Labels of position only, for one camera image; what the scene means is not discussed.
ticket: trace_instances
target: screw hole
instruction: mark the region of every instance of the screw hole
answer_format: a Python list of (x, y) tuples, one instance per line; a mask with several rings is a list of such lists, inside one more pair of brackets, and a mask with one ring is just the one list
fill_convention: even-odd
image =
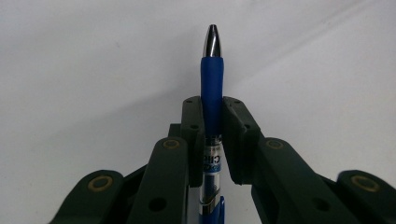
[(148, 208), (152, 212), (160, 212), (166, 207), (166, 200), (164, 198), (155, 198), (149, 202)]
[(312, 202), (314, 203), (315, 208), (318, 209), (319, 211), (327, 212), (330, 210), (330, 205), (323, 199), (314, 198), (312, 199)]

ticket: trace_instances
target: white background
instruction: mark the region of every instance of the white background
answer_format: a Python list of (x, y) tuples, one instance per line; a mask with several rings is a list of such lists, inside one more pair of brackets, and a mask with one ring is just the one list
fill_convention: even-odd
[[(396, 186), (395, 11), (377, 0), (1, 1), (0, 223), (48, 223), (84, 175), (146, 164), (200, 92), (212, 23), (224, 95), (264, 135), (333, 180), (360, 169)], [(226, 222), (259, 223), (250, 187), (223, 173)]]

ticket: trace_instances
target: ballpoint pen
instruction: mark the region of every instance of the ballpoint pen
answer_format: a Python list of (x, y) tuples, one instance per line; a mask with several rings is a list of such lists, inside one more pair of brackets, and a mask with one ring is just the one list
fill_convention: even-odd
[(200, 189), (200, 223), (224, 223), (224, 198), (220, 196), (221, 103), (224, 63), (216, 25), (206, 34), (201, 60), (201, 99), (205, 122), (204, 178)]

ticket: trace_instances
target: hole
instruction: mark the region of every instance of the hole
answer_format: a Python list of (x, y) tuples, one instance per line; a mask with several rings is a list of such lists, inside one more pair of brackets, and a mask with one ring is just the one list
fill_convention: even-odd
[(276, 140), (268, 140), (265, 145), (272, 149), (281, 149), (283, 147), (283, 144)]
[(101, 192), (111, 187), (113, 178), (109, 175), (99, 175), (88, 183), (88, 189), (92, 192)]
[(180, 143), (177, 140), (169, 139), (163, 143), (163, 147), (167, 149), (174, 149), (180, 147)]
[(166, 207), (164, 198), (155, 198), (149, 202), (148, 208), (153, 212), (160, 212)]
[(377, 192), (379, 191), (379, 185), (372, 179), (363, 176), (363, 175), (354, 175), (351, 177), (352, 183), (357, 187), (370, 191)]
[(314, 203), (315, 208), (318, 209), (319, 211), (327, 212), (330, 210), (330, 205), (323, 199), (314, 198), (312, 199), (312, 202)]

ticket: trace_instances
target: pen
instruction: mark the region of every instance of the pen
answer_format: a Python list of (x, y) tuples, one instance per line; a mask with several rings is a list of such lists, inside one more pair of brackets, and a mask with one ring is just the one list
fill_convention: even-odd
[(204, 178), (200, 188), (200, 223), (224, 223), (224, 198), (220, 196), (221, 103), (224, 62), (216, 25), (210, 25), (201, 60), (201, 100), (205, 122)]

